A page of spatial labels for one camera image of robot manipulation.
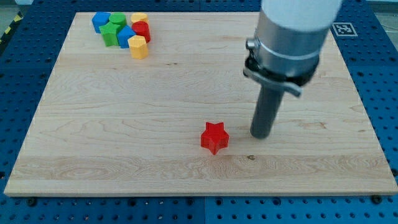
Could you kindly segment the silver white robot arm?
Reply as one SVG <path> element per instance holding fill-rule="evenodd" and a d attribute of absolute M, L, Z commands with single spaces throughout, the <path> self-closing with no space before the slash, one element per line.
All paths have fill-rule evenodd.
<path fill-rule="evenodd" d="M 271 90 L 300 96 L 314 74 L 341 0 L 262 0 L 246 41 L 245 76 Z"/>

